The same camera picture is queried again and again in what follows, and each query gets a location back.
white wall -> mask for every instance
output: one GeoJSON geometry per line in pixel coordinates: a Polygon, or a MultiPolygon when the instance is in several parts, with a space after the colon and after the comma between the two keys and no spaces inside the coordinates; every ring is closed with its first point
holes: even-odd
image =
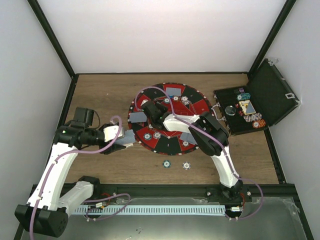
{"type": "Polygon", "coordinates": [[[268,57],[302,101],[271,128],[285,177],[295,183],[314,239],[320,239],[320,1],[296,1],[268,57]]]}
{"type": "Polygon", "coordinates": [[[13,239],[17,204],[44,170],[70,84],[26,0],[0,7],[0,239],[13,239]]]}
{"type": "Polygon", "coordinates": [[[76,73],[248,71],[285,0],[39,0],[76,73]]]}

wooden table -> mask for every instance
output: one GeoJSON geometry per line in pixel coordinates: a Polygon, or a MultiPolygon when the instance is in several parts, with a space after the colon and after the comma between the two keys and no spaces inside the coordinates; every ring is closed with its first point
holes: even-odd
{"type": "MultiPolygon", "coordinates": [[[[83,74],[78,78],[67,121],[76,107],[96,110],[102,123],[113,115],[121,116],[128,129],[127,117],[131,102],[143,87],[158,83],[183,83],[196,88],[215,103],[213,91],[245,85],[245,74],[83,74]]],[[[278,179],[263,131],[229,137],[230,154],[237,172],[259,184],[277,184],[278,179]]],[[[80,154],[74,161],[66,182],[81,176],[97,177],[102,183],[116,184],[218,184],[219,175],[211,158],[200,149],[177,156],[153,153],[137,142],[134,147],[110,155],[80,154]],[[171,167],[164,168],[164,160],[171,167]],[[184,170],[182,163],[191,163],[184,170]]]]}

red and black mat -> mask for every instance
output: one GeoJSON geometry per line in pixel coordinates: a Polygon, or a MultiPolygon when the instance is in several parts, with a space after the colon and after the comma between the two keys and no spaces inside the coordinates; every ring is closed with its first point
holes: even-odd
{"type": "MultiPolygon", "coordinates": [[[[181,89],[181,96],[170,96],[174,112],[178,115],[192,116],[200,115],[203,112],[210,112],[213,115],[212,106],[208,99],[191,86],[181,83],[159,83],[154,86],[164,91],[166,91],[166,88],[181,89]]],[[[138,95],[136,102],[139,107],[143,100],[152,100],[165,105],[168,108],[168,112],[172,112],[170,104],[165,102],[166,98],[166,95],[160,90],[149,88],[138,95]]],[[[134,102],[132,102],[128,119],[130,113],[136,112],[138,111],[134,102]]],[[[128,123],[129,128],[134,132],[135,139],[146,149],[154,153],[171,156],[190,153],[197,149],[196,145],[180,140],[182,132],[156,130],[150,123],[149,119],[147,119],[147,122],[128,123]]]]}

gray floor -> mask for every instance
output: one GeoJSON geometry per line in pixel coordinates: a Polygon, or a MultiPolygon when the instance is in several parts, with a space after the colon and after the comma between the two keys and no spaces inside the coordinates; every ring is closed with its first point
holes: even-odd
{"type": "MultiPolygon", "coordinates": [[[[245,205],[246,215],[259,204],[245,205]]],[[[48,237],[36,235],[36,240],[48,237]]],[[[25,232],[23,240],[29,239],[25,232]]],[[[214,216],[116,216],[105,221],[86,222],[72,216],[59,240],[305,240],[298,210],[291,199],[267,197],[252,218],[229,222],[214,216]]]]}

black metal frame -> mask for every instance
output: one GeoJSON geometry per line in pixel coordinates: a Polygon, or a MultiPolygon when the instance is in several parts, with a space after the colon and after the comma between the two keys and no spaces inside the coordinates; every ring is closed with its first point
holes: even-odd
{"type": "MultiPolygon", "coordinates": [[[[56,50],[58,56],[60,57],[65,69],[69,73],[71,77],[71,83],[69,86],[69,90],[67,93],[67,97],[64,102],[63,110],[58,122],[58,127],[65,123],[67,114],[69,111],[69,107],[73,98],[73,94],[76,89],[76,84],[78,81],[79,74],[75,74],[73,71],[58,39],[55,36],[55,33],[53,32],[52,28],[50,27],[50,24],[43,13],[39,3],[37,0],[28,0],[31,8],[33,9],[36,17],[38,18],[40,24],[42,25],[45,33],[47,34],[49,40],[51,41],[54,49],[56,50]]],[[[252,67],[249,72],[155,72],[155,73],[148,73],[148,72],[142,72],[142,73],[116,73],[116,74],[247,74],[248,79],[252,78],[252,76],[257,71],[260,63],[265,58],[265,55],[271,46],[273,40],[275,39],[277,33],[279,32],[281,26],[285,22],[288,14],[290,13],[292,7],[294,6],[296,0],[287,0],[277,17],[272,29],[270,30],[266,40],[264,41],[264,44],[262,45],[256,59],[254,60],[252,67]]],[[[115,73],[93,73],[93,74],[115,74],[115,73]]],[[[278,154],[275,149],[275,145],[273,143],[271,134],[269,129],[264,131],[267,144],[270,150],[270,154],[273,160],[275,172],[278,177],[278,181],[280,184],[261,184],[260,187],[263,190],[263,194],[266,197],[292,197],[295,205],[299,208],[300,213],[299,217],[302,222],[304,232],[307,236],[308,240],[313,240],[313,235],[311,233],[308,221],[306,219],[304,210],[302,208],[302,205],[300,203],[299,196],[296,191],[296,187],[294,184],[288,184],[286,183],[286,178],[283,173],[281,163],[278,158],[278,154]]],[[[73,187],[73,183],[66,183],[62,189],[62,193],[66,193],[68,190],[70,190],[73,187]]],[[[135,185],[135,184],[102,184],[102,188],[106,192],[116,192],[116,193],[129,193],[133,198],[137,197],[207,197],[207,192],[209,190],[214,190],[219,187],[219,185],[159,185],[159,184],[147,184],[147,185],[135,185]]],[[[255,185],[244,185],[244,189],[251,192],[251,197],[259,197],[260,192],[258,188],[255,185]]],[[[215,199],[214,196],[209,197],[208,200],[215,199]]],[[[23,234],[23,228],[21,225],[19,225],[15,237],[15,240],[20,240],[22,238],[23,234]]]]}

